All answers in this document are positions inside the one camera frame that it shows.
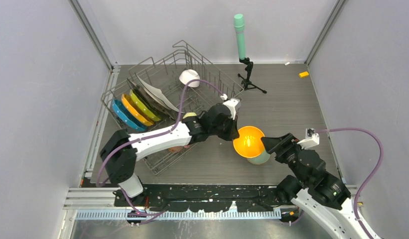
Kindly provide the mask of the orange bowl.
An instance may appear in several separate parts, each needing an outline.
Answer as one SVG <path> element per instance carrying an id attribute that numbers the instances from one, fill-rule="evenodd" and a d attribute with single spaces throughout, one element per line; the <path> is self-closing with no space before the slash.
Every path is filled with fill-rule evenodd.
<path id="1" fill-rule="evenodd" d="M 265 134 L 255 126 L 244 126 L 238 130 L 239 138 L 233 140 L 234 150 L 244 158 L 255 158 L 265 150 L 261 138 Z"/>

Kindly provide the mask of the blue polka dot plate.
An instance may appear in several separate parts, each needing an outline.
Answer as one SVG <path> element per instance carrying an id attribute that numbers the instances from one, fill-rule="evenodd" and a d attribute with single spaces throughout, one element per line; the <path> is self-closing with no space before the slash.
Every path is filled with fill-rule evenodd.
<path id="1" fill-rule="evenodd" d="M 147 130 L 146 126 L 132 116 L 120 100 L 113 98 L 112 109 L 117 117 L 130 128 L 139 132 L 144 132 Z"/>

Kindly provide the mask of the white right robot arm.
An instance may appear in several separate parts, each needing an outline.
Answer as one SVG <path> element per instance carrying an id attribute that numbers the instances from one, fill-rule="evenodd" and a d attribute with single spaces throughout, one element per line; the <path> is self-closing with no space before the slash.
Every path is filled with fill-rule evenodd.
<path id="1" fill-rule="evenodd" d="M 283 204 L 304 210 L 334 239 L 377 239 L 357 209 L 353 196 L 341 179 L 326 170 L 326 163 L 312 150 L 319 134 L 307 129 L 305 139 L 291 133 L 281 137 L 262 137 L 266 153 L 286 164 L 293 175 L 286 176 L 276 187 L 275 195 Z"/>

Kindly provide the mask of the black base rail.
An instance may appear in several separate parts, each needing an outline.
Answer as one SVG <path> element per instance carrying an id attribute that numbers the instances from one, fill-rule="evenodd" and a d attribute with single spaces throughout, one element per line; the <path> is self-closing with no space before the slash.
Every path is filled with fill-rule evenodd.
<path id="1" fill-rule="evenodd" d="M 144 207 L 152 213 L 226 212 L 235 205 L 238 212 L 268 212 L 284 205 L 275 186 L 145 184 L 144 191 L 127 200 L 121 190 L 113 191 L 116 207 Z"/>

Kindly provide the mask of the white bowl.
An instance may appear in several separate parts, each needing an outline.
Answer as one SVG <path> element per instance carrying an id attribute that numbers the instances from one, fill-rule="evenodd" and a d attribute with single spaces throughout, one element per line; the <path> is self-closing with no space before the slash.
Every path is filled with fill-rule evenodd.
<path id="1" fill-rule="evenodd" d="M 185 85 L 191 80 L 197 80 L 197 79 L 200 79 L 200 76 L 195 70 L 192 70 L 192 69 L 184 70 L 179 76 L 180 82 Z M 190 83 L 188 87 L 198 88 L 199 85 L 200 85 L 200 81 L 195 81 L 195 82 Z"/>

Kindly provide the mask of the yellow green mug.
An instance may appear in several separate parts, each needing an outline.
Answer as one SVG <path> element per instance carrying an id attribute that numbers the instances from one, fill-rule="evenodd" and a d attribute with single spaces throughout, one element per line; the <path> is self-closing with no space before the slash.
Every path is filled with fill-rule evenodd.
<path id="1" fill-rule="evenodd" d="M 186 119 L 188 117 L 196 117 L 196 116 L 197 116 L 197 114 L 195 112 L 188 112 L 183 116 L 182 119 L 184 120 L 184 119 Z"/>

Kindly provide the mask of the orange polka dot plate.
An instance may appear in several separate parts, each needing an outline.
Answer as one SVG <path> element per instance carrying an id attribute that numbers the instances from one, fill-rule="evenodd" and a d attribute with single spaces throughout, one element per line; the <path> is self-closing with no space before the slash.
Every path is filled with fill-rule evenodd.
<path id="1" fill-rule="evenodd" d="M 141 114 L 140 110 L 137 110 L 135 108 L 134 102 L 130 98 L 129 95 L 127 94 L 122 94 L 121 100 L 125 108 L 128 110 L 128 112 L 139 122 L 141 122 L 145 126 L 152 126 L 154 125 L 154 122 L 151 119 L 146 118 Z"/>

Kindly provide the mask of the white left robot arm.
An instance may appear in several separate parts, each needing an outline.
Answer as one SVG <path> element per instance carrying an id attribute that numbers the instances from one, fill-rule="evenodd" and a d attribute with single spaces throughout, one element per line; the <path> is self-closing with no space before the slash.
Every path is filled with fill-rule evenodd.
<path id="1" fill-rule="evenodd" d="M 181 122 L 146 133 L 116 131 L 100 152 L 102 170 L 111 183 L 122 188 L 134 206 L 145 202 L 146 193 L 135 175 L 135 164 L 156 152 L 176 146 L 192 145 L 216 135 L 225 141 L 239 138 L 237 130 L 240 100 L 231 98 L 212 106 L 202 116 L 185 116 Z"/>

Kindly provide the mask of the green polka dot plate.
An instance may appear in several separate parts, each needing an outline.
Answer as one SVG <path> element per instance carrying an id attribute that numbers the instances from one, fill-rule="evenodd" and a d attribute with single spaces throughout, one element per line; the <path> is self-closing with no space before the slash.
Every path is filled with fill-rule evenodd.
<path id="1" fill-rule="evenodd" d="M 158 114 L 155 114 L 151 109 L 147 107 L 145 102 L 133 91 L 130 90 L 130 97 L 136 107 L 150 120 L 161 121 L 161 117 Z"/>

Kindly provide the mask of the pale green celadon bowl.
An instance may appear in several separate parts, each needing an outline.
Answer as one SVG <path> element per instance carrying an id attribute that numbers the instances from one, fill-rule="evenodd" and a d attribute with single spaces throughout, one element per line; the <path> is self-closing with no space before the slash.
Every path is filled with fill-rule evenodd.
<path id="1" fill-rule="evenodd" d="M 247 161 L 254 165 L 262 165 L 270 159 L 271 155 L 266 151 L 263 151 L 260 155 L 256 157 L 247 158 Z"/>

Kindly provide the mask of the square floral plate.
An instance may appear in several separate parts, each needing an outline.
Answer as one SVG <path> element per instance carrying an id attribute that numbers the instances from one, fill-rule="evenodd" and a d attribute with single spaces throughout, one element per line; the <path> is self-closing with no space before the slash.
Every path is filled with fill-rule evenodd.
<path id="1" fill-rule="evenodd" d="M 127 79 L 127 83 L 137 98 L 142 101 L 145 108 L 149 109 L 155 116 L 161 119 L 164 117 L 169 117 L 170 119 L 175 120 L 176 115 L 153 99 L 144 88 L 140 87 L 129 79 Z"/>

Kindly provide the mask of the small yellow block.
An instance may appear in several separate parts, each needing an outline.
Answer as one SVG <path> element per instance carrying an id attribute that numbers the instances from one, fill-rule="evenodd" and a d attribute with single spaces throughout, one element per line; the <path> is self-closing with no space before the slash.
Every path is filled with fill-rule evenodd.
<path id="1" fill-rule="evenodd" d="M 305 77 L 308 77 L 308 76 L 309 76 L 309 72 L 308 72 L 308 71 L 299 73 L 299 77 L 300 77 L 300 78 L 305 78 Z"/>

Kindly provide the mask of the green microphone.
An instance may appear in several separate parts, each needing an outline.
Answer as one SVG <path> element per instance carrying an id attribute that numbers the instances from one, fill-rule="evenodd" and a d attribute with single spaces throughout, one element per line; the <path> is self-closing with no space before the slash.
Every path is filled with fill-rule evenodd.
<path id="1" fill-rule="evenodd" d="M 234 30 L 236 33 L 238 56 L 240 60 L 244 60 L 246 57 L 245 36 L 244 36 L 245 19 L 241 13 L 234 15 Z"/>

